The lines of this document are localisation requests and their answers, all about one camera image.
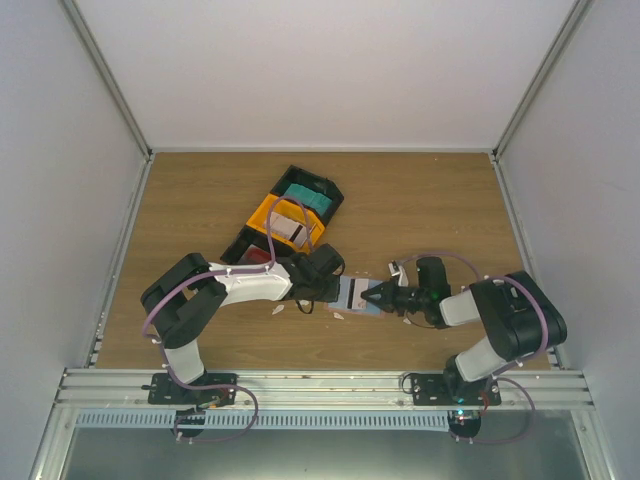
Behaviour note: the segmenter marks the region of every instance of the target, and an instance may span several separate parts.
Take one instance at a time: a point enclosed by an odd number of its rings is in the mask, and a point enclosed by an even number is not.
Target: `black cable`
[[[406,391],[404,389],[404,382],[407,379],[407,377],[410,377],[411,375],[413,375],[412,373],[405,373],[402,378],[400,379],[400,390],[402,390],[403,393],[407,394],[407,395],[413,395],[412,391]]]
[[[344,273],[344,269],[347,267],[346,263],[344,263],[344,260],[342,260],[342,265],[341,265],[341,269],[340,269],[340,273],[334,273],[334,275],[336,277],[339,277],[340,275],[342,275]]]
[[[410,323],[411,325],[416,326],[416,327],[426,328],[427,330],[433,330],[433,329],[435,329],[435,328],[436,328],[436,327],[434,327],[433,325],[430,325],[430,326],[427,326],[427,325],[420,325],[420,324],[418,324],[418,323],[414,322],[413,320],[411,320],[408,316],[405,316],[404,318],[406,318],[407,320],[409,320],[409,323]]]
[[[315,303],[313,300],[311,300],[311,308],[309,308],[309,310],[305,310],[304,308],[302,308],[302,305],[300,304],[299,300],[296,300],[296,305],[298,306],[298,310],[300,310],[302,313],[304,313],[305,315],[311,315],[313,313],[313,307],[315,306]]]

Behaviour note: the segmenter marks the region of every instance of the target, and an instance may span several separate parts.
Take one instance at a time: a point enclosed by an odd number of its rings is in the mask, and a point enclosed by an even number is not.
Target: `black bracket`
[[[235,373],[205,373],[194,385],[233,384],[238,382]],[[176,385],[168,373],[156,373],[151,377],[151,385],[143,385],[149,391],[149,405],[205,405],[215,404],[217,407],[233,405],[236,392],[222,389],[188,390]]]
[[[460,407],[468,405],[480,407],[484,405],[482,396],[480,395],[480,391],[486,386],[486,380],[484,379],[477,382],[477,389],[466,389],[469,393],[458,397],[456,401],[451,397],[442,373],[412,373],[409,375],[409,378],[411,379],[413,404],[416,406],[446,406],[457,404],[460,405]],[[494,385],[497,385],[497,382],[494,382],[489,391],[486,392],[489,398],[489,405],[491,406],[502,403],[500,390],[493,388]]]

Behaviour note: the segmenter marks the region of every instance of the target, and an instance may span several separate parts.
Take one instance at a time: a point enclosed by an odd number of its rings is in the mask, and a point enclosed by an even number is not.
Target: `aluminum frame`
[[[593,3],[593,0],[575,0],[573,5],[571,6],[571,10],[567,14],[560,30],[556,34],[551,46],[547,50],[544,58],[542,59],[542,63],[538,67],[538,70],[533,76],[531,83],[527,87],[522,100],[518,103],[515,112],[511,116],[507,127],[504,132],[500,136],[498,143],[493,149],[493,153],[496,157],[496,161],[500,161],[500,157],[504,153],[507,145],[513,138],[520,122],[527,114],[529,107],[533,103],[533,100],[540,92],[540,89],[544,85],[544,82],[549,77],[549,74],[553,70],[553,67],[558,62],[558,59],[561,57],[565,48],[571,41],[573,34],[578,30],[582,20],[584,20],[585,15],[587,14],[589,7]]]
[[[85,21],[84,16],[82,15],[80,8],[78,7],[78,4],[76,3],[75,0],[59,0],[59,1],[60,1],[60,4],[62,5],[63,10],[67,14],[67,18],[69,19],[69,22],[71,23],[74,30],[78,34],[78,38],[80,42],[85,47],[87,54],[89,55],[89,58],[93,62],[94,66],[96,67],[96,70],[98,71],[100,78],[104,82],[105,87],[111,94],[111,98],[113,98],[113,101],[118,107],[118,110],[122,114],[122,118],[124,119],[125,123],[129,127],[129,130],[131,131],[131,135],[133,135],[133,138],[138,144],[138,148],[140,149],[142,154],[145,156],[145,158],[149,159],[152,153],[151,147],[149,147],[149,144],[144,138],[144,134],[142,133],[142,130],[138,125],[138,122],[133,116],[133,113],[131,112],[129,105],[127,104],[127,101],[124,98],[124,95],[120,90],[118,82],[113,76],[113,73],[111,73],[109,64],[107,63],[104,56],[102,55],[102,52],[98,47],[98,43],[96,42],[93,34],[91,33],[91,29],[87,25],[87,22]]]
[[[132,428],[166,428],[176,410],[184,406],[149,405],[148,391],[142,390],[143,385],[151,383],[153,374],[161,372],[163,370],[86,368],[65,371],[31,478],[61,478],[75,428],[86,427],[87,422],[93,428],[123,428],[128,422]],[[250,388],[258,398],[262,428],[279,428],[278,418],[299,419],[304,416],[325,418],[324,425],[318,425],[317,428],[309,425],[309,429],[363,429],[362,424],[353,422],[353,418],[357,417],[365,421],[368,418],[381,419],[379,425],[370,427],[375,429],[445,431],[442,428],[444,415],[459,408],[454,404],[413,405],[411,395],[404,393],[400,385],[406,373],[402,371],[239,370],[235,373],[239,375],[238,383]],[[509,372],[509,377],[528,390],[537,409],[571,411],[576,422],[581,422],[580,426],[576,423],[576,428],[591,478],[614,478],[606,476],[611,472],[608,469],[610,464],[608,457],[600,451],[599,431],[594,427],[597,421],[595,407],[582,372],[517,370]],[[502,405],[492,407],[492,410],[522,411],[529,408],[526,398],[518,389],[510,384],[501,385],[500,388]],[[231,420],[221,419],[220,415],[231,418],[235,415],[240,421],[234,420],[233,426],[242,428],[253,409],[250,398],[237,392],[235,405],[208,413],[208,417],[211,417],[208,428],[229,427]],[[425,419],[416,421],[416,417]],[[307,428],[300,424],[300,420],[297,422],[298,428]],[[281,427],[290,428],[291,424]]]

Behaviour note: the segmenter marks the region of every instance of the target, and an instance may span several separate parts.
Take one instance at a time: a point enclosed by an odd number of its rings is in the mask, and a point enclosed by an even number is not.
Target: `orange box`
[[[251,227],[259,232],[267,234],[266,228],[263,225],[266,225],[267,214],[269,213],[269,209],[271,205],[278,199],[279,197],[273,194],[267,195],[267,197],[263,200],[260,206],[253,212],[253,215],[247,220],[247,226]],[[320,219],[313,213],[312,210],[305,208],[307,211],[307,215],[309,215],[309,222],[311,222],[311,243],[315,245],[322,234],[324,233],[324,225],[320,221]],[[280,215],[287,217],[291,220],[294,220],[302,225],[306,226],[304,213],[302,213],[302,209],[296,205],[295,203],[291,203],[288,200],[282,200],[278,202],[278,204],[273,209],[275,213],[279,213]],[[298,248],[293,242],[287,240],[277,233],[272,233],[272,236],[275,240],[282,242],[291,248],[293,248],[296,252],[305,252],[309,253],[309,245],[305,241],[302,248]]]

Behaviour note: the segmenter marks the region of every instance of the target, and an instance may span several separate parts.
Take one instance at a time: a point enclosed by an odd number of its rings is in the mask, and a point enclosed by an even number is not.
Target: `white wall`
[[[573,0],[79,0],[154,148],[498,141]]]
[[[503,158],[621,478],[640,438],[640,2],[595,2]]]
[[[27,478],[81,366],[142,156],[58,2],[0,15],[2,478]]]

